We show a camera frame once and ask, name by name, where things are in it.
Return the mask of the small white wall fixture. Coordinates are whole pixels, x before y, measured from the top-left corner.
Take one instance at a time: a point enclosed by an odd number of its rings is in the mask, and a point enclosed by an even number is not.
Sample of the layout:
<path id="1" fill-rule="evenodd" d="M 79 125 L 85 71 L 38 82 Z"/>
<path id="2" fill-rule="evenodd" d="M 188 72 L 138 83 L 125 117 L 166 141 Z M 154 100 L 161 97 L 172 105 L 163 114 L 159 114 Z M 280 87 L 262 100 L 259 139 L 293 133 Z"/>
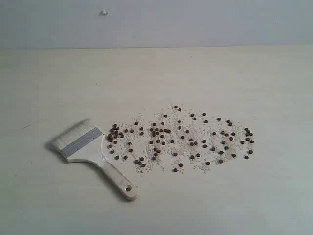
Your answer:
<path id="1" fill-rule="evenodd" d="M 104 9 L 102 9 L 102 10 L 99 11 L 99 15 L 100 16 L 107 16 L 107 15 L 109 15 L 109 12 L 104 10 Z"/>

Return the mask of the white wooden paint brush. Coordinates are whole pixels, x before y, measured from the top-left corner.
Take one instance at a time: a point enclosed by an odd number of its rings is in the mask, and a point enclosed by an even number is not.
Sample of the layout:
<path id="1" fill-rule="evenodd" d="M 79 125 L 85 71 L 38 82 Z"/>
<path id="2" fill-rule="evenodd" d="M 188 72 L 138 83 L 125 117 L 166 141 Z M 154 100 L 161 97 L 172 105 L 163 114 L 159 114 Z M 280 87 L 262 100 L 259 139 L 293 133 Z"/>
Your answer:
<path id="1" fill-rule="evenodd" d="M 90 119 L 78 122 L 55 138 L 49 145 L 68 163 L 88 163 L 99 168 L 128 201 L 138 198 L 137 187 L 106 158 L 104 133 Z"/>

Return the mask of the brown beans and rice grains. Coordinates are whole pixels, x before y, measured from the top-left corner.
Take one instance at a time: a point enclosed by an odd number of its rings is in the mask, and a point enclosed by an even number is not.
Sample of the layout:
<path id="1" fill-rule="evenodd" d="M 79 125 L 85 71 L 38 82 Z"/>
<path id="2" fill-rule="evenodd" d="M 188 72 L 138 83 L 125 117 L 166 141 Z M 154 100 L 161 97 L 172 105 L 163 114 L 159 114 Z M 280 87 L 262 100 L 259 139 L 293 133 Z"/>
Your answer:
<path id="1" fill-rule="evenodd" d="M 229 118 L 173 105 L 159 112 L 144 109 L 106 133 L 105 153 L 115 164 L 131 164 L 140 175 L 160 170 L 207 173 L 254 153 L 254 133 Z"/>

